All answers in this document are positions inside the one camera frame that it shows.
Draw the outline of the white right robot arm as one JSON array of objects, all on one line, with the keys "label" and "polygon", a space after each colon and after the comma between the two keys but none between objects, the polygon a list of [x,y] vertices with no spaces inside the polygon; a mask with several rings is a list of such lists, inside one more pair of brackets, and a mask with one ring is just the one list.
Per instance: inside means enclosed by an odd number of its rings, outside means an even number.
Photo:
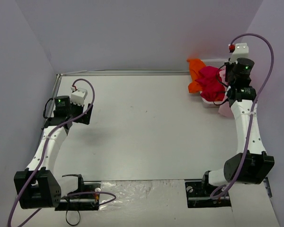
[{"label": "white right robot arm", "polygon": [[223,168],[205,172],[200,188],[203,194],[218,193],[235,183],[260,184],[275,164],[267,154],[257,122],[259,93],[250,85],[254,62],[238,58],[226,65],[228,84],[226,101],[235,119],[238,147],[236,155],[225,161]]}]

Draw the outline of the pink t shirt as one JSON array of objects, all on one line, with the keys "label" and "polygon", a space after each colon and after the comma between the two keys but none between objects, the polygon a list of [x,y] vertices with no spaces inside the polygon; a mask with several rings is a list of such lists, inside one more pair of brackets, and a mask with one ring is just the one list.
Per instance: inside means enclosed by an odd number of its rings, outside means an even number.
[{"label": "pink t shirt", "polygon": [[[222,82],[224,84],[227,84],[226,81],[225,81],[225,72],[226,70],[221,70],[219,72],[219,75],[222,79]],[[231,108],[229,107],[229,102],[225,102],[223,105],[221,105],[219,107],[219,110],[218,110],[218,113],[221,115],[221,116],[224,116],[224,117],[227,117],[227,118],[234,118],[233,117],[233,113],[231,111]]]}]

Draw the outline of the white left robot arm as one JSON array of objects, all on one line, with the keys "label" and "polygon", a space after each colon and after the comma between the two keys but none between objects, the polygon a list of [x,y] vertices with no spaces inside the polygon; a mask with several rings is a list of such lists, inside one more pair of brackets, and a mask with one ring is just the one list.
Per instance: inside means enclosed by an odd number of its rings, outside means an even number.
[{"label": "white left robot arm", "polygon": [[57,179],[53,169],[72,124],[88,125],[90,122],[93,104],[88,104],[84,111],[86,96],[87,92],[76,91],[70,96],[54,98],[53,117],[45,122],[43,137],[33,159],[24,171],[18,171],[14,176],[22,209],[56,208],[68,194],[75,198],[85,194],[86,186],[81,175],[63,175]]}]

